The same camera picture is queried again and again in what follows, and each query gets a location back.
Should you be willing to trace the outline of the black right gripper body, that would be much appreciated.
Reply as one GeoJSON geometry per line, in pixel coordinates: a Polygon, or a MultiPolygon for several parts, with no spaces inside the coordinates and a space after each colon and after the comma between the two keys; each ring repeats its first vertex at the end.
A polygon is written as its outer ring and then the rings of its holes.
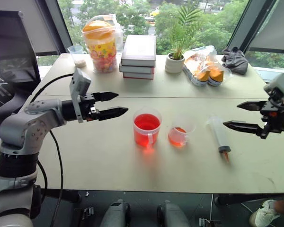
{"type": "Polygon", "coordinates": [[[269,101],[266,101],[260,113],[262,115],[261,120],[264,122],[260,138],[266,139],[270,132],[281,133],[284,131],[284,110],[278,109],[269,101]]]}

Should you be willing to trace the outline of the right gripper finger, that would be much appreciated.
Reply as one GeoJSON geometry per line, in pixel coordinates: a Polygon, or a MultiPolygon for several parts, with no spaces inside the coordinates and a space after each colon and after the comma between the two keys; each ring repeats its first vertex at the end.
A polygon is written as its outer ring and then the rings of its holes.
{"type": "Polygon", "coordinates": [[[260,138],[266,137],[266,133],[263,132],[263,129],[257,124],[246,123],[242,121],[227,121],[223,122],[223,125],[235,131],[255,134],[260,138]]]}
{"type": "Polygon", "coordinates": [[[260,111],[265,103],[266,101],[246,101],[238,104],[237,107],[248,111],[260,111]]]}

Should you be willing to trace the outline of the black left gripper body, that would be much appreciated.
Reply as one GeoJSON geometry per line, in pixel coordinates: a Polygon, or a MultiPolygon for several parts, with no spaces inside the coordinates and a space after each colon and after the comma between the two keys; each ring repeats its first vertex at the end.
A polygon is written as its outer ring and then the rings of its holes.
{"type": "Polygon", "coordinates": [[[99,110],[94,107],[94,104],[100,101],[99,97],[100,94],[98,92],[80,96],[79,106],[83,120],[88,122],[98,120],[99,110]]]}

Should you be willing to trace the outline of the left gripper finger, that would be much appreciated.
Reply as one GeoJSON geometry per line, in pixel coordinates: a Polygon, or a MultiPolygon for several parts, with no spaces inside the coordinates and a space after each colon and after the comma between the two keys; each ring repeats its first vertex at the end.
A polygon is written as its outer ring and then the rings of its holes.
{"type": "Polygon", "coordinates": [[[117,96],[119,96],[117,93],[110,92],[110,91],[93,93],[95,102],[109,101],[109,100],[114,99],[117,96]]]}
{"type": "Polygon", "coordinates": [[[121,107],[121,106],[112,107],[106,110],[99,111],[97,113],[97,119],[99,121],[104,121],[104,120],[116,118],[116,117],[119,117],[125,114],[127,111],[128,111],[127,107],[121,107]]]}

